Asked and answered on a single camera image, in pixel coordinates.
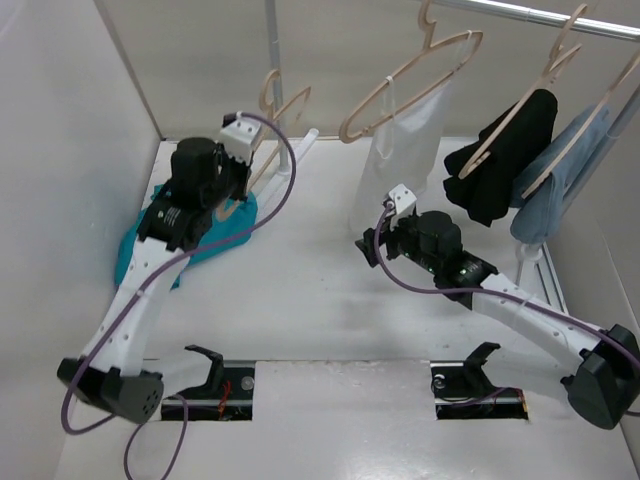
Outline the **teal t shirt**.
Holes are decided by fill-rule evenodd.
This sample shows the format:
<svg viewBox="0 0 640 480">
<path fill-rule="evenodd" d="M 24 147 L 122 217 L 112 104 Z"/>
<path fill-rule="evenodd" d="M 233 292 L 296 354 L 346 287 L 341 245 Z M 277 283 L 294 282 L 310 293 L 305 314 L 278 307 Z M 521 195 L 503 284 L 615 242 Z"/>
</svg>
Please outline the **teal t shirt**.
<svg viewBox="0 0 640 480">
<path fill-rule="evenodd" d="M 135 223 L 126 231 L 120 241 L 114 270 L 114 284 L 116 287 L 121 284 L 126 275 L 127 268 L 132 257 L 133 246 L 137 239 L 137 228 L 140 225 L 145 213 L 146 209 L 143 208 L 139 212 Z M 256 198 L 252 193 L 250 193 L 248 200 L 242 203 L 235 211 L 235 213 L 233 213 L 226 221 L 220 222 L 215 219 L 215 215 L 212 216 L 212 228 L 202 237 L 200 246 L 216 243 L 219 240 L 230 237 L 248 229 L 249 227 L 252 227 L 256 223 L 257 213 L 258 205 Z M 187 264 L 187 268 L 190 268 L 202 262 L 206 262 L 229 249 L 241 246 L 245 244 L 249 239 L 250 236 L 247 235 L 206 252 L 197 253 L 190 258 Z"/>
</svg>

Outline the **beige wooden hanger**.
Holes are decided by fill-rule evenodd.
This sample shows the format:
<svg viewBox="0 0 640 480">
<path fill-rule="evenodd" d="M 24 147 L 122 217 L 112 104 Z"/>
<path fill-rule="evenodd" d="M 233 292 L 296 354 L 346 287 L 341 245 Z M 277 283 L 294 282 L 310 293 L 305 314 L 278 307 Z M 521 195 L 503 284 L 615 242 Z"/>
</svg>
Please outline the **beige wooden hanger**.
<svg viewBox="0 0 640 480">
<path fill-rule="evenodd" d="M 309 85 L 302 88 L 293 97 L 287 100 L 279 110 L 275 110 L 273 104 L 273 95 L 269 100 L 267 93 L 269 87 L 272 87 L 273 85 L 273 80 L 277 76 L 280 76 L 282 79 L 281 70 L 271 70 L 267 74 L 259 95 L 259 108 L 262 113 L 266 114 L 267 119 L 271 120 L 274 123 L 276 123 L 276 121 L 280 121 L 281 127 L 284 127 L 283 122 L 284 120 L 286 120 L 286 115 L 289 112 L 293 111 L 292 107 L 294 105 L 299 104 L 300 108 L 298 109 L 296 115 L 292 118 L 292 126 L 295 126 L 300 122 L 303 113 L 307 108 L 311 96 L 312 87 Z M 264 127 L 263 133 L 261 133 L 256 145 L 256 153 L 257 149 L 261 146 L 269 133 L 271 133 L 271 130 L 268 127 Z M 247 194 L 252 191 L 256 183 L 261 180 L 266 170 L 271 166 L 273 160 L 276 158 L 276 155 L 279 153 L 280 147 L 284 147 L 284 143 L 281 140 L 277 140 L 276 146 L 271 151 L 264 163 L 260 166 L 257 172 L 251 174 L 251 176 L 249 177 L 248 185 L 246 187 Z M 222 206 L 218 207 L 215 210 L 215 219 L 220 222 L 226 221 L 233 213 L 235 213 L 235 211 L 240 206 L 240 203 L 240 201 L 233 201 L 230 206 L 225 206 L 225 204 L 223 204 Z"/>
</svg>

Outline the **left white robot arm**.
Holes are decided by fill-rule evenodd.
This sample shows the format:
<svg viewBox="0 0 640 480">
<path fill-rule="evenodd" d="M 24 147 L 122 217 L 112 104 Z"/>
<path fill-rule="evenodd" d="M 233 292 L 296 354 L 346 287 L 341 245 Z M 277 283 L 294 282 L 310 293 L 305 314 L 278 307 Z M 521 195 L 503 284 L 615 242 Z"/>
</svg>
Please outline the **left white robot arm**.
<svg viewBox="0 0 640 480">
<path fill-rule="evenodd" d="M 252 141 L 191 137 L 178 142 L 171 175 L 141 212 L 127 265 L 98 331 L 77 358 L 65 358 L 58 379 L 69 397 L 136 424 L 149 420 L 162 400 L 176 394 L 212 396 L 222 387 L 221 354 L 188 345 L 164 359 L 144 356 L 163 303 L 199 247 L 238 242 L 247 220 L 230 228 L 217 209 L 238 202 L 252 207 L 247 192 Z"/>
</svg>

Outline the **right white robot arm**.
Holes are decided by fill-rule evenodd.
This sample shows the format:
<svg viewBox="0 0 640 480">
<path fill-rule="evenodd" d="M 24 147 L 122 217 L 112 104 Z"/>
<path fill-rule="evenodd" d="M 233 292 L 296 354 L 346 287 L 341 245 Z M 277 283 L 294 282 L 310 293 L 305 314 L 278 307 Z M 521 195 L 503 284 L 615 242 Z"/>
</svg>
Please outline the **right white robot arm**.
<svg viewBox="0 0 640 480">
<path fill-rule="evenodd" d="M 355 242 L 370 267 L 403 257 L 433 277 L 431 293 L 496 320 L 554 357 L 574 411 L 605 430 L 616 427 L 639 396 L 639 344 L 621 325 L 604 329 L 533 299 L 487 261 L 466 251 L 460 228 L 441 211 L 397 219 L 383 213 Z"/>
</svg>

